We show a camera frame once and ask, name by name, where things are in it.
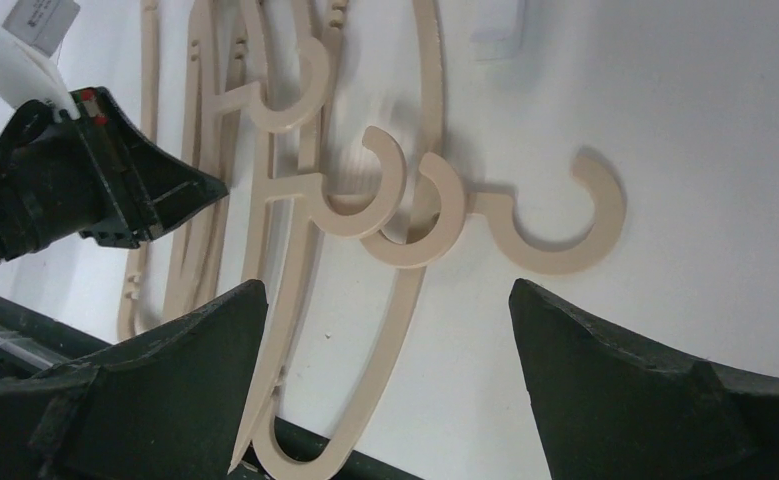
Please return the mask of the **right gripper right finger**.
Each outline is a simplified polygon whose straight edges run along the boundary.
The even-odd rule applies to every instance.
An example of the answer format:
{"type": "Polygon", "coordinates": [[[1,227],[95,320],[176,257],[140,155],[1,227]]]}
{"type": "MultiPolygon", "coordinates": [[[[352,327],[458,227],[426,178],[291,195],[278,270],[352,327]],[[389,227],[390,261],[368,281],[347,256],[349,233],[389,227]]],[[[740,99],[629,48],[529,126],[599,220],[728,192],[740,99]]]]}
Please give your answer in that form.
{"type": "Polygon", "coordinates": [[[779,479],[779,377],[700,358],[527,279],[512,330],[555,479],[779,479]]]}

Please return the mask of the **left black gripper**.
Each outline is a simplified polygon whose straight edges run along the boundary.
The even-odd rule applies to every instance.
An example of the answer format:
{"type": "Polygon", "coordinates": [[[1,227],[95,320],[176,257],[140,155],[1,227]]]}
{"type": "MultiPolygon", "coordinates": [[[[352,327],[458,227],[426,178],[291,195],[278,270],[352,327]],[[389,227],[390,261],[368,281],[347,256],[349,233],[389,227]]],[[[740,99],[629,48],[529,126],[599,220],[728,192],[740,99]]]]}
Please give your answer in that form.
{"type": "Polygon", "coordinates": [[[30,101],[4,129],[5,250],[40,251],[73,234],[135,249],[228,195],[146,137],[108,89],[72,96],[77,120],[30,101]]]}

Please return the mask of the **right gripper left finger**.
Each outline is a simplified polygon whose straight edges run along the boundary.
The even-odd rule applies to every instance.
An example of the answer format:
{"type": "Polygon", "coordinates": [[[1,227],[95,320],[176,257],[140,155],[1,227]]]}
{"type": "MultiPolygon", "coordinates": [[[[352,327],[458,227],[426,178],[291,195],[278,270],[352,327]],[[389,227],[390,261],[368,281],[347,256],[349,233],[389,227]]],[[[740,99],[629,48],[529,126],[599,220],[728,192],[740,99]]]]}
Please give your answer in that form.
{"type": "Polygon", "coordinates": [[[265,327],[249,280],[27,378],[0,377],[0,479],[223,479],[265,327]]]}

